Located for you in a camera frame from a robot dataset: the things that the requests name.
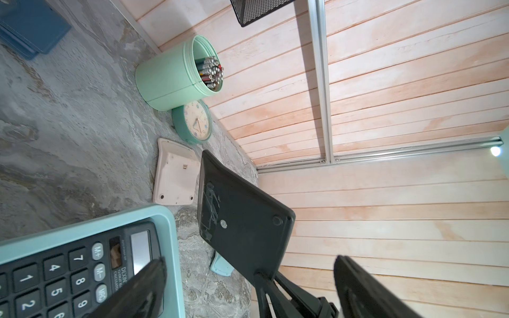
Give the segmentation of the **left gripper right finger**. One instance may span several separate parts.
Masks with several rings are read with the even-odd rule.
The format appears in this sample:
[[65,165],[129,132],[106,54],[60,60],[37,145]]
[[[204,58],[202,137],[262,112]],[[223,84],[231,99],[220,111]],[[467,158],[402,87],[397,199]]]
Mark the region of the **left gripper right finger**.
[[336,258],[334,278],[344,317],[421,318],[350,257]]

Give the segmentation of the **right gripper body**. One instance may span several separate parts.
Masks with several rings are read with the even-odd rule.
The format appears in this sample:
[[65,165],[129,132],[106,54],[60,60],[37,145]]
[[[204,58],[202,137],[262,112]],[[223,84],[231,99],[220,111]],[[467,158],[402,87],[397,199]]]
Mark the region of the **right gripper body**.
[[294,300],[294,307],[305,318],[337,318],[339,310],[326,298],[314,298],[310,301]]

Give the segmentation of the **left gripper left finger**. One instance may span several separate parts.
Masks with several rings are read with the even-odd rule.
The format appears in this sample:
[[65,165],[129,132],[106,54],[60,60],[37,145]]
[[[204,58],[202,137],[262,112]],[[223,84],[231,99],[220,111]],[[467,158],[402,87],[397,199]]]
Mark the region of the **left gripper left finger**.
[[154,259],[89,316],[157,318],[163,310],[166,283],[166,260]]

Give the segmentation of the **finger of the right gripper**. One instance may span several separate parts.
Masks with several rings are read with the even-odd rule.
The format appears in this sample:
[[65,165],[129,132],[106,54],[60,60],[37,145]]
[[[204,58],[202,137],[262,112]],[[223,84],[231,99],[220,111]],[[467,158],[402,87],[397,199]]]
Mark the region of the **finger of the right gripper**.
[[275,287],[277,291],[274,292],[274,311],[277,314],[300,314],[294,307],[294,300],[310,301],[311,299],[317,298],[308,291],[291,282],[279,272],[276,274],[274,280],[290,296],[290,299],[287,299],[283,296],[280,289]]
[[273,317],[269,304],[275,317],[304,317],[295,306],[298,286],[281,273],[278,272],[274,280],[269,280],[259,272],[254,276],[254,283],[261,317]]

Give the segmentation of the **mint green storage box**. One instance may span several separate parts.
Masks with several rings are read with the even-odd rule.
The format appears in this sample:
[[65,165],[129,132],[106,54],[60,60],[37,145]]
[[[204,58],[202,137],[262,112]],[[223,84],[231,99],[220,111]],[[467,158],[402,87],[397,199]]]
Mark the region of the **mint green storage box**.
[[171,211],[161,205],[151,205],[145,208],[114,213],[105,217],[45,231],[35,235],[4,241],[1,244],[41,237],[43,239],[48,239],[49,243],[53,245],[57,238],[70,240],[74,240],[75,238],[81,239],[89,235],[108,231],[145,219],[155,224],[157,238],[159,240],[160,256],[153,258],[153,260],[164,257],[167,267],[167,283],[164,290],[163,310],[158,317],[184,317],[184,297],[176,222]]

